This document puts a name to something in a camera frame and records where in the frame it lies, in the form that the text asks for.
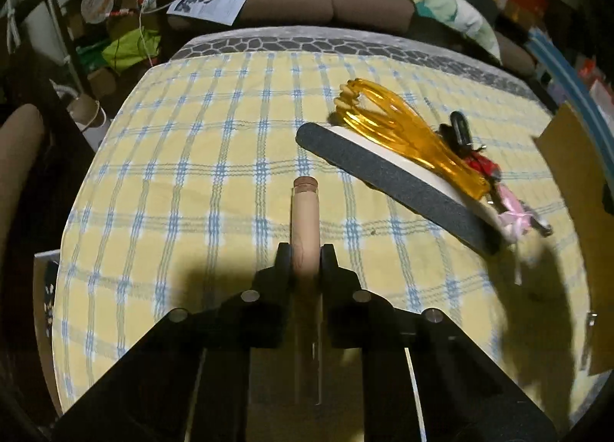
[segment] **cardboard box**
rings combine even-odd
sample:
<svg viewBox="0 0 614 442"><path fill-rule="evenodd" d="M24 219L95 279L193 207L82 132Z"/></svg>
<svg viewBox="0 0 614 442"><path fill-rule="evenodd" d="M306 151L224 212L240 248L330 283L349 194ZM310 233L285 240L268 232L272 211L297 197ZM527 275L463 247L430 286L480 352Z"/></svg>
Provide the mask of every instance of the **cardboard box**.
<svg viewBox="0 0 614 442"><path fill-rule="evenodd" d="M97 69L87 75L87 79L90 81L91 90L96 99L100 100L100 98L116 91L116 78L109 68Z"/></svg>
<svg viewBox="0 0 614 442"><path fill-rule="evenodd" d="M578 234L590 309L597 313L589 343L589 374L602 373L614 367L614 215L606 212L603 203L606 177L593 143L568 104L561 106L535 144Z"/></svg>
<svg viewBox="0 0 614 442"><path fill-rule="evenodd" d="M64 4L64 7L66 8L66 24L70 28L74 40L81 38L86 33L96 29L96 25L90 25L85 23L81 15L81 0L69 0L66 4ZM138 1L116 0L114 4L114 9L120 8L137 9ZM111 40L115 40L120 38L125 33L129 32L130 30L138 28L138 18L136 18L136 26L134 24L135 20L131 19L131 17L128 16L124 18L109 18L105 22L105 27Z"/></svg>
<svg viewBox="0 0 614 442"><path fill-rule="evenodd" d="M527 30L527 32L531 29L531 27L535 26L542 30L546 31L546 25L543 22L543 19L536 15L535 13L524 9L519 6L517 3L508 0L505 4L505 9L503 9L503 14L510 18L514 23L519 24L523 29Z"/></svg>

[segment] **blue checkered pattern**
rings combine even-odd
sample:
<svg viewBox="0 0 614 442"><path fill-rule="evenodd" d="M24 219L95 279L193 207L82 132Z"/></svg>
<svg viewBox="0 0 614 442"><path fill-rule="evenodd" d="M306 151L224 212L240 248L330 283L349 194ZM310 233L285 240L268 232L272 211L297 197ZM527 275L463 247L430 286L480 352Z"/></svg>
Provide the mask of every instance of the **blue checkered pattern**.
<svg viewBox="0 0 614 442"><path fill-rule="evenodd" d="M545 257L556 263L543 278L526 277L526 294L513 285L506 250L484 260L439 226L297 146L297 128L305 121L327 125L339 85L356 76L403 95L431 127L463 111L506 184L548 217L554 236L529 233L520 257L527 274ZM272 264L277 244L289 240L290 191L299 175L317 178L322 242L335 245L340 265L354 270L364 288L414 312L440 307L520 378L523 358L556 359L539 341L523 343L517 324L523 317L516 313L518 307L534 310L539 298L529 294L548 299L540 281L556 278L573 327L566 346L578 357L583 322L575 316L588 310L582 258L532 140L549 120L533 101L377 56L241 53L150 70L94 157L64 232L53 324L63 408L168 310L198 311L248 288L254 272ZM527 326L527 336L539 329L559 350L549 328L554 324L538 324ZM593 382L575 378L568 411ZM542 402L539 383L526 391ZM561 421L569 412L549 414Z"/></svg>

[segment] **green bag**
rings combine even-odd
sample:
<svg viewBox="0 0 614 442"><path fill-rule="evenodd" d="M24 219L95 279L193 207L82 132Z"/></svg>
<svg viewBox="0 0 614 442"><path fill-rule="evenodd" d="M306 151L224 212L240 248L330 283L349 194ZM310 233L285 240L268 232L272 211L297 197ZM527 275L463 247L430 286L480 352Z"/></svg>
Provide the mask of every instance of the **green bag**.
<svg viewBox="0 0 614 442"><path fill-rule="evenodd" d="M160 35L158 32L143 29L141 38L139 29L132 30L121 36L102 51L104 60L117 73L122 73L132 65L144 59L158 56Z"/></svg>

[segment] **yellow plaid bedsheet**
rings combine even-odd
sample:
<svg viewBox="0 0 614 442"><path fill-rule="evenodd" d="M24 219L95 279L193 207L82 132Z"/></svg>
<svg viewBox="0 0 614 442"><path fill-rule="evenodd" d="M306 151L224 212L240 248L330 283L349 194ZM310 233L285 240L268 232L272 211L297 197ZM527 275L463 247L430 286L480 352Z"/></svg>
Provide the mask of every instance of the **yellow plaid bedsheet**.
<svg viewBox="0 0 614 442"><path fill-rule="evenodd" d="M503 180L552 223L484 260L452 235L300 149L338 87L372 79L432 126L463 111ZM535 102L379 56L239 53L155 67L91 165L61 245L53 320L68 409L173 307L199 310L249 287L289 240L292 181L320 184L322 243L397 307L440 307L564 428L594 382L578 371L588 292L573 224L533 145Z"/></svg>

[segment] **couch cushion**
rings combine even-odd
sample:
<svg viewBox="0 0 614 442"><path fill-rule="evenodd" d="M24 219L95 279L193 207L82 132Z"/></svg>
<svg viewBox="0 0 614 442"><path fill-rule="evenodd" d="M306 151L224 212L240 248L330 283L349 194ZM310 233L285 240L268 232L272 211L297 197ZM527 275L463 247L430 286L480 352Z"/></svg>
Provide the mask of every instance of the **couch cushion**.
<svg viewBox="0 0 614 442"><path fill-rule="evenodd" d="M535 74L535 61L527 51L499 32L495 32L495 36L501 51L501 62L506 70L526 78Z"/></svg>
<svg viewBox="0 0 614 442"><path fill-rule="evenodd" d="M333 19L330 0L246 0L232 28L271 25L324 25ZM211 23L168 15L174 30L205 33Z"/></svg>
<svg viewBox="0 0 614 442"><path fill-rule="evenodd" d="M331 0L335 20L366 30L404 35L416 10L411 0Z"/></svg>

